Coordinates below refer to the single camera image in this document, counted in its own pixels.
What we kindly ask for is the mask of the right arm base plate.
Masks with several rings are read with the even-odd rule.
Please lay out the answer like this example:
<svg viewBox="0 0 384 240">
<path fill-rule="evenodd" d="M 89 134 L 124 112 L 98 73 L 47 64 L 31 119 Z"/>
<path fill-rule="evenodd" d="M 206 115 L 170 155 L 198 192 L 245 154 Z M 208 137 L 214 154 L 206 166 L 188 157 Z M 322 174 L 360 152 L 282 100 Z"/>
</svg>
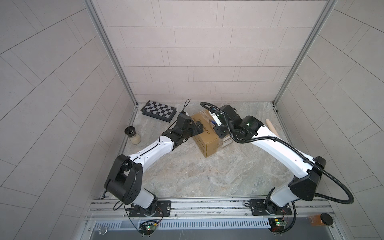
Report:
<svg viewBox="0 0 384 240">
<path fill-rule="evenodd" d="M 289 204 L 286 204 L 284 207 L 279 207 L 272 201 L 266 203 L 266 200 L 262 199 L 249 200 L 244 203 L 244 206 L 251 209 L 253 216 L 289 216 L 293 214 Z"/>
</svg>

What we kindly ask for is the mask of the brown cardboard express box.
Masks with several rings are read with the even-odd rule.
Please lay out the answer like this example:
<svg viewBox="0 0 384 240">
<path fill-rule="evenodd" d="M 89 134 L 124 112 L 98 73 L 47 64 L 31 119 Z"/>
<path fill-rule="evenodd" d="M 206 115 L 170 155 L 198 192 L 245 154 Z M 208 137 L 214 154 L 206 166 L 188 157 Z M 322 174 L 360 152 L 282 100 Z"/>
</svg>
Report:
<svg viewBox="0 0 384 240">
<path fill-rule="evenodd" d="M 205 158 L 215 154 L 218 150 L 233 142 L 230 136 L 226 136 L 223 139 L 220 139 L 219 136 L 215 133 L 215 126 L 213 126 L 210 122 L 210 120 L 214 119 L 208 110 L 202 110 L 192 115 L 192 119 L 195 122 L 201 121 L 201 123 L 204 125 L 204 132 L 194 136 L 193 139 Z"/>
</svg>

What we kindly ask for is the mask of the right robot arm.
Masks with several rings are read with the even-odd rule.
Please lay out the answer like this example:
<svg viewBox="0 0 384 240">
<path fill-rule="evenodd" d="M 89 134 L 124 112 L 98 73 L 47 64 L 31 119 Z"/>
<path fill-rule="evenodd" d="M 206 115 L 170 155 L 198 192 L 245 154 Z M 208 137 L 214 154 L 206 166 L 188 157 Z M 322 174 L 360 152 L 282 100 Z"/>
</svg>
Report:
<svg viewBox="0 0 384 240">
<path fill-rule="evenodd" d="M 220 109 L 213 107 L 210 115 L 219 137 L 229 135 L 237 143 L 252 140 L 253 145 L 269 153 L 294 174 L 292 181 L 268 193 L 264 208 L 269 214 L 278 214 L 280 209 L 296 200 L 313 200 L 322 173 L 299 156 L 302 152 L 287 144 L 258 119 L 252 116 L 242 119 L 229 105 Z"/>
</svg>

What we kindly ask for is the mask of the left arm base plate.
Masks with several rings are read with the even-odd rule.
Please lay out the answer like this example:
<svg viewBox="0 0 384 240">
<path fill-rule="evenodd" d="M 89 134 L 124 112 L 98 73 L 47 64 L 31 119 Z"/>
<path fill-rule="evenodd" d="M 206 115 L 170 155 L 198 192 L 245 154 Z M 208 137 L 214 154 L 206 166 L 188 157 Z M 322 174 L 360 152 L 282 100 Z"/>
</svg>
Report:
<svg viewBox="0 0 384 240">
<path fill-rule="evenodd" d="M 127 209 L 127 211 L 130 217 L 169 217 L 171 204 L 171 201 L 154 199 L 147 209 L 133 204 L 133 207 Z"/>
</svg>

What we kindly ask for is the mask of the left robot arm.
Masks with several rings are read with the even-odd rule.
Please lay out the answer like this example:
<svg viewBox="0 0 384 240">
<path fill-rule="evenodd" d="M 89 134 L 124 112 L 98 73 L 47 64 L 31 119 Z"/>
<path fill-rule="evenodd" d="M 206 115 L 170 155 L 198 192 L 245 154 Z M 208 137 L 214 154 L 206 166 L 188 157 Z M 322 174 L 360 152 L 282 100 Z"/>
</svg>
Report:
<svg viewBox="0 0 384 240">
<path fill-rule="evenodd" d="M 204 132 L 204 125 L 182 113 L 173 128 L 164 131 L 158 139 L 143 150 L 125 156 L 119 155 L 109 172 L 105 189 L 124 205 L 134 204 L 145 215 L 153 215 L 158 198 L 142 188 L 143 173 L 157 160 L 172 152 L 189 138 Z"/>
</svg>

